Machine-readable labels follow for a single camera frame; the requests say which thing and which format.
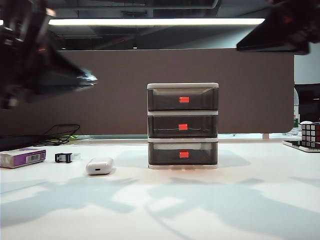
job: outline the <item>fluorescent light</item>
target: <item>fluorescent light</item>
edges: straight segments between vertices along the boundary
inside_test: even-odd
[[[264,18],[100,18],[100,19],[52,19],[56,26],[182,26],[182,25],[258,25]]]

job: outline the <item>purple and white box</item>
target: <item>purple and white box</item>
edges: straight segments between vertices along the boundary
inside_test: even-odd
[[[38,148],[21,148],[0,152],[0,167],[14,169],[42,162],[46,159],[46,150]]]

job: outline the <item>wall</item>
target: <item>wall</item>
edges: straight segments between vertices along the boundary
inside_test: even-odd
[[[292,128],[293,55],[235,49],[66,51],[92,71],[92,89],[0,110],[0,135],[80,124],[82,134],[146,134],[148,83],[219,83],[220,133]]]
[[[294,57],[294,82],[296,84],[320,83],[320,44],[310,44],[311,53]]]

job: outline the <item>black cable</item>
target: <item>black cable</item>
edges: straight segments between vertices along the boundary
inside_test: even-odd
[[[61,131],[49,134],[54,128],[60,127],[73,127],[72,130],[69,131]],[[78,124],[57,124],[51,127],[48,131],[46,131],[43,136],[47,137],[46,140],[42,140],[34,144],[34,147],[43,147],[43,146],[59,146],[62,144],[67,144],[72,135],[74,135],[80,129],[80,125]]]

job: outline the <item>red drawer handle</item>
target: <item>red drawer handle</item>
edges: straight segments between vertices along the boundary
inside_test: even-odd
[[[181,96],[179,97],[179,103],[189,103],[189,97],[188,96]]]
[[[179,157],[182,158],[189,158],[189,152],[187,150],[180,150]]]
[[[185,130],[188,130],[188,124],[179,124],[178,125],[179,127],[179,131],[185,131]]]

